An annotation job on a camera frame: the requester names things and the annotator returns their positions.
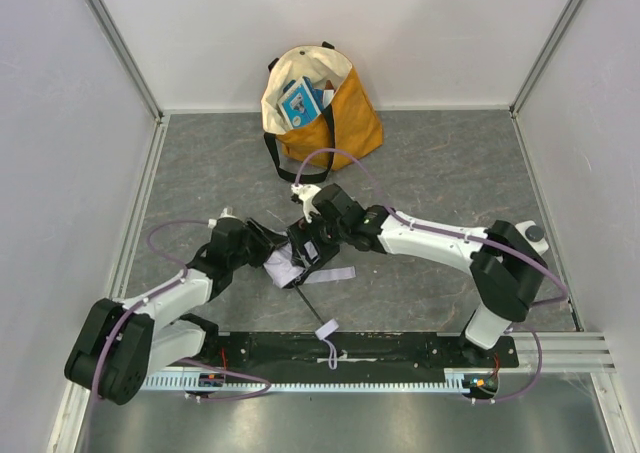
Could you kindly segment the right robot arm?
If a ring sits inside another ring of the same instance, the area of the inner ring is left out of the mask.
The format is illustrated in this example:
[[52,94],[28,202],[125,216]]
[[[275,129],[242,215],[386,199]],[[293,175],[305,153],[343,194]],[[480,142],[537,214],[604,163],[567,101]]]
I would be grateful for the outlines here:
[[297,247],[312,263],[348,244],[362,252],[425,259],[471,276],[480,304],[461,335],[464,347],[490,351],[511,324],[526,319],[543,279],[537,267],[544,265],[549,248],[535,222],[467,228],[422,221],[381,205],[363,208],[336,184],[294,185],[291,192],[303,216],[290,233],[302,236]]

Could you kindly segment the lavender folding umbrella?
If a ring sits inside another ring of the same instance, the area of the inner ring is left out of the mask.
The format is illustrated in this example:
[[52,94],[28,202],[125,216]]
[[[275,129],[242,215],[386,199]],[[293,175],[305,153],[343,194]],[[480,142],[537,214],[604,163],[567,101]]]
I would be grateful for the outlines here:
[[315,337],[328,348],[326,360],[328,368],[335,371],[338,368],[338,349],[331,340],[331,335],[338,331],[339,324],[336,319],[325,320],[312,305],[307,296],[302,292],[301,285],[306,281],[311,284],[331,283],[350,280],[356,277],[354,266],[320,269],[312,271],[311,267],[303,267],[294,263],[293,246],[290,243],[277,247],[269,255],[263,268],[271,278],[273,284],[280,289],[292,288],[311,314],[318,322],[319,327],[314,331]]

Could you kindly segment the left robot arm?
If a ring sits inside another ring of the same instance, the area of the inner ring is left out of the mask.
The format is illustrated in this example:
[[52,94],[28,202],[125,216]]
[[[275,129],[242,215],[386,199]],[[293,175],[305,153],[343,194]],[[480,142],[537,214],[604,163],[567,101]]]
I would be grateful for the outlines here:
[[192,309],[217,298],[236,270],[263,266],[288,238],[233,215],[206,221],[207,243],[176,276],[124,301],[93,304],[64,366],[70,382],[93,397],[129,402],[146,378],[184,358],[212,355],[218,328]]

